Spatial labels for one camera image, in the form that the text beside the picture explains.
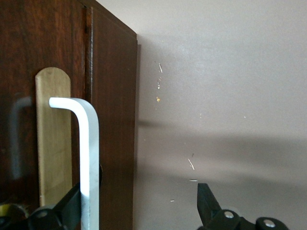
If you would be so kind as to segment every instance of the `wall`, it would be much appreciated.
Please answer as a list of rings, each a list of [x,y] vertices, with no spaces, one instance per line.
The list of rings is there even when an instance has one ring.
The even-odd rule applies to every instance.
[[[201,225],[191,179],[249,221],[303,229],[306,0],[99,2],[140,44],[135,229]]]

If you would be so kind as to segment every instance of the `black mechanical part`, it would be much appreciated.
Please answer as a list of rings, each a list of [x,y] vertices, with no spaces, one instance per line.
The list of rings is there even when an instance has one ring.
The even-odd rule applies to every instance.
[[[234,211],[221,209],[207,184],[198,184],[197,209],[203,224],[198,230],[289,230],[274,218],[261,217],[253,224]]]

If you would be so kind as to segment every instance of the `cabinet side panel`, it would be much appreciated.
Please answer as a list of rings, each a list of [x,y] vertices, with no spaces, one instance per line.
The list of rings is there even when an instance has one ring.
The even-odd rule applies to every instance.
[[[84,97],[84,16],[76,0],[11,0],[0,8],[0,202],[39,205],[35,75],[64,70]]]
[[[100,123],[100,229],[131,230],[137,40],[93,12],[92,103]]]

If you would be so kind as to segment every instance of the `door handle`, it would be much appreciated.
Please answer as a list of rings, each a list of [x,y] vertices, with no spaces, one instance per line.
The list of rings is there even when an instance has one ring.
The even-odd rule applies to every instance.
[[[99,123],[93,106],[79,98],[51,97],[51,108],[75,113],[80,136],[81,228],[99,229]]]

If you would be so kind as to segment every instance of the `white handle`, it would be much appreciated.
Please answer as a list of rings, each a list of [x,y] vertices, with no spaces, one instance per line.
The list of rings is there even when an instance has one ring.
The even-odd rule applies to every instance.
[[[79,98],[51,97],[52,108],[74,112],[79,122],[81,229],[99,230],[99,123],[93,106]]]

